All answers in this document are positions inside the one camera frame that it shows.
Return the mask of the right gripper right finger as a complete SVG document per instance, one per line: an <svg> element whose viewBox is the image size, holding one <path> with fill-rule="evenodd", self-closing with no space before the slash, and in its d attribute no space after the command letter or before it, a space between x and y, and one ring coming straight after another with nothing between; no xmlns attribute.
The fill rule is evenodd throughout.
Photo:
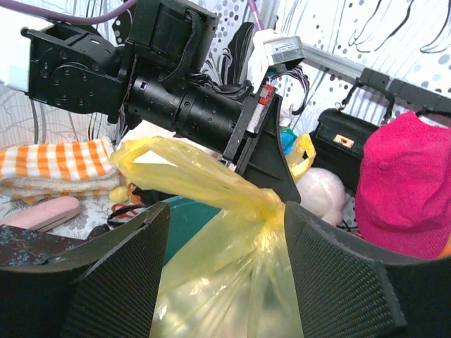
<svg viewBox="0 0 451 338"><path fill-rule="evenodd" d="M285 237L305 337L420 337L391 275L417 259L373 246L292 201Z"/></svg>

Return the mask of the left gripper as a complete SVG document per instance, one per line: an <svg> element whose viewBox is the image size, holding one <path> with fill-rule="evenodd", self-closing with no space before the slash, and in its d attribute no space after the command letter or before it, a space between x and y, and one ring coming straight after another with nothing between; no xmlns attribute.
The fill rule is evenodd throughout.
<svg viewBox="0 0 451 338"><path fill-rule="evenodd" d="M281 97L265 84L242 104L240 117L221 162L259 188L272 189L281 201L299 203L301 197L281 146Z"/></svg>

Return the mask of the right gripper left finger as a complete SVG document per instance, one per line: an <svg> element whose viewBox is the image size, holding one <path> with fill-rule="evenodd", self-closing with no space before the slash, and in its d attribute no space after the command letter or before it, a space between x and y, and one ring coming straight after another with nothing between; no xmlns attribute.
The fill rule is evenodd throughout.
<svg viewBox="0 0 451 338"><path fill-rule="evenodd" d="M165 258L170 208L132 220L47 259L74 273L48 337L148 337Z"/></svg>

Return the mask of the yellow trash bag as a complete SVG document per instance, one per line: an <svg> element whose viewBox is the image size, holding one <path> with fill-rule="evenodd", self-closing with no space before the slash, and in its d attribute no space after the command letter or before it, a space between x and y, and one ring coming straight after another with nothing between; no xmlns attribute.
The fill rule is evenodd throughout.
<svg viewBox="0 0 451 338"><path fill-rule="evenodd" d="M110 161L142 189L216 207L165 265L152 337L301 337L285 204L175 138L124 141Z"/></svg>

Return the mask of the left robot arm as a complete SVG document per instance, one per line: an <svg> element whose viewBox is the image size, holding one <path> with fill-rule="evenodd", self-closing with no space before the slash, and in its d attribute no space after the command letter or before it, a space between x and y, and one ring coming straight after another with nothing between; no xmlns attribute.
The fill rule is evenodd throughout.
<svg viewBox="0 0 451 338"><path fill-rule="evenodd" d="M220 86L201 72L218 17L190 1L126 1L90 18L2 1L1 21L3 85L110 123L154 123L220 153L282 201L300 201L279 137L281 97L264 83L269 70L302 60L298 37L279 61L272 47L286 38L258 31L248 78Z"/></svg>

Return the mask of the colourful striped bag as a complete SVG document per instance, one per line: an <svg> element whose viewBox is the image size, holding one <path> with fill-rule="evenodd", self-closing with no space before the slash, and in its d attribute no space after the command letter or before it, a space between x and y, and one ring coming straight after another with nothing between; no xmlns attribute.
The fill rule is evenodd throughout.
<svg viewBox="0 0 451 338"><path fill-rule="evenodd" d="M285 155L292 151L296 139L297 135L289 127L284 127L280 130L280 142Z"/></svg>

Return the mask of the teal trash bin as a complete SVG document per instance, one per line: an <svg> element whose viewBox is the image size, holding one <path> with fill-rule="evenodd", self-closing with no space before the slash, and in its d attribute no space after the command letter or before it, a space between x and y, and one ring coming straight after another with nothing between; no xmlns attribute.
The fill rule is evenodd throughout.
<svg viewBox="0 0 451 338"><path fill-rule="evenodd" d="M170 225L163 264L170 259L205 226L220 209L181 196L162 200L170 207Z"/></svg>

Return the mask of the magenta fabric bag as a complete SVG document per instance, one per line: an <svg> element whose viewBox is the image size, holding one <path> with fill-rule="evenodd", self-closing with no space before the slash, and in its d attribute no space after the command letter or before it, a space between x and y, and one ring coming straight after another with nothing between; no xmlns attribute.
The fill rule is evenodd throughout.
<svg viewBox="0 0 451 338"><path fill-rule="evenodd" d="M450 129L412 111L378 128L364 145L355 215L376 246L441 256L450 238Z"/></svg>

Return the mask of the white plush lamb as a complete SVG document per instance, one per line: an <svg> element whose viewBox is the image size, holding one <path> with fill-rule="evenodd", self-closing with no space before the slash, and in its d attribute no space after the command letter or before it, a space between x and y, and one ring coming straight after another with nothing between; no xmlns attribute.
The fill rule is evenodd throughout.
<svg viewBox="0 0 451 338"><path fill-rule="evenodd" d="M310 168L296 186L303 208L332 226L342 222L345 186L337 175L323 168Z"/></svg>

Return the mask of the black leather handbag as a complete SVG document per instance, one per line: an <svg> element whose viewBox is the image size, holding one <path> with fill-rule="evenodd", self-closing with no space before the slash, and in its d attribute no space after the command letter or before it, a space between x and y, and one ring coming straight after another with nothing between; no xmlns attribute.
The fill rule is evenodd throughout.
<svg viewBox="0 0 451 338"><path fill-rule="evenodd" d="M352 192L357 190L364 145L379 128L377 125L344 112L356 89L362 87L375 89L388 100L381 122L381 125L386 125L392 115L395 96L386 89L379 89L356 79L340 103L320 114L316 129L310 133L316 151L313 166L331 171Z"/></svg>

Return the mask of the pink fuzzy case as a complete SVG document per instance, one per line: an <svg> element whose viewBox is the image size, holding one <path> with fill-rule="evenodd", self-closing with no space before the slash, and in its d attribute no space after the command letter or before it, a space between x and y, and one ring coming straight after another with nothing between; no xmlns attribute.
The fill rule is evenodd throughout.
<svg viewBox="0 0 451 338"><path fill-rule="evenodd" d="M75 197L62 196L7 216L1 220L1 225L47 232L74 218L80 211L81 204Z"/></svg>

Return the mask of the brown floral necktie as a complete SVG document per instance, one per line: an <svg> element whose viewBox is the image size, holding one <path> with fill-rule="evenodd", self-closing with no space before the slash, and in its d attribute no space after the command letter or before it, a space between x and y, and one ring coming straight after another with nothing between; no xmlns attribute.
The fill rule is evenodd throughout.
<svg viewBox="0 0 451 338"><path fill-rule="evenodd" d="M1 225L1 267L39 265L84 243L84 239Z"/></svg>

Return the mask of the orange checkered cloth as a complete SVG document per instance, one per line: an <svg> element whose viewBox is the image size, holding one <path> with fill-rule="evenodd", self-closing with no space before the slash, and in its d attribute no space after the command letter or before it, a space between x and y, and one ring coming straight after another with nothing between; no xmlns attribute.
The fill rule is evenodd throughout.
<svg viewBox="0 0 451 338"><path fill-rule="evenodd" d="M32 203L59 196L99 196L121 184L109 162L110 139L33 144L1 150L1 195Z"/></svg>

